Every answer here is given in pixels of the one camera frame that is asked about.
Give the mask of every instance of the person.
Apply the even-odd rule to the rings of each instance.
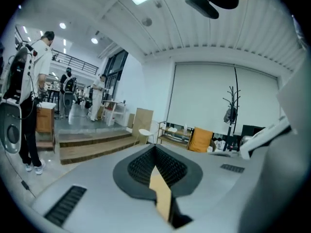
[[[101,77],[96,78],[93,83],[93,95],[92,95],[92,112],[91,112],[91,121],[97,120],[97,113],[102,103],[103,91],[105,89],[105,81],[107,76],[103,74]]]
[[[21,147],[19,155],[26,166],[26,171],[30,172],[32,166],[35,168],[37,175],[42,174],[45,167],[45,161],[40,160],[35,141],[35,128],[37,119],[37,107],[33,102],[35,97],[40,98],[44,94],[45,79],[49,75],[52,59],[51,44],[54,40],[54,32],[47,31],[40,40],[32,44],[37,52],[45,51],[46,53],[35,60],[34,63],[34,92],[21,105],[22,117],[28,117],[21,123]]]
[[[66,69],[66,73],[63,74],[63,76],[60,79],[60,95],[59,95],[59,106],[60,106],[60,118],[64,118],[69,116],[71,107],[72,107],[72,100],[73,100],[73,90],[72,90],[72,99],[70,101],[69,104],[65,105],[64,104],[64,96],[65,96],[65,92],[67,93],[68,91],[70,91],[70,89],[68,89],[66,86],[69,82],[69,80],[73,80],[73,76],[71,73],[71,68],[68,67]]]

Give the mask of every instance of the window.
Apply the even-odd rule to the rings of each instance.
[[[107,63],[104,73],[108,76],[108,75],[115,74],[119,71],[122,71],[127,55],[128,55],[128,52],[123,50],[117,53],[116,55],[112,56]]]
[[[106,94],[105,100],[114,98],[118,81],[121,79],[122,70],[125,65],[128,52],[123,50],[112,56],[107,63],[104,74],[107,75],[106,88],[112,89],[112,94]]]

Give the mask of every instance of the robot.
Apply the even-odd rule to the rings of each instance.
[[[34,95],[34,65],[46,51],[36,51],[30,45],[22,47],[13,58],[2,85],[3,97],[0,101],[0,140],[6,151],[18,153],[21,146],[21,122],[23,120],[20,105],[30,96],[33,103],[40,99]]]

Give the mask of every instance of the wooden platform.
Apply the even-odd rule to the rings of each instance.
[[[135,140],[135,137],[130,136],[104,143],[84,145],[79,147],[60,148],[60,163],[63,165],[77,163],[115,153],[134,146]]]
[[[38,141],[36,142],[38,150],[53,150],[54,151],[54,143],[52,141]]]
[[[130,136],[131,133],[125,130],[109,131],[105,133],[59,134],[59,147],[67,148],[98,144],[124,139]]]

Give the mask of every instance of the black vent grille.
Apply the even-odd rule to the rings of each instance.
[[[134,180],[149,187],[150,176],[155,168],[154,151],[149,150],[128,165],[128,172]]]
[[[50,209],[45,218],[61,227],[85,192],[86,189],[83,187],[72,186],[56,205]]]
[[[240,167],[240,166],[233,166],[233,165],[229,165],[229,164],[222,164],[221,168],[235,172],[235,173],[243,173],[244,171],[244,167]]]
[[[187,166],[185,164],[160,149],[157,150],[156,167],[168,187],[180,181],[187,174]]]
[[[128,172],[134,180],[149,187],[150,176],[157,167],[168,187],[180,181],[187,174],[187,166],[160,149],[151,149],[133,160]]]

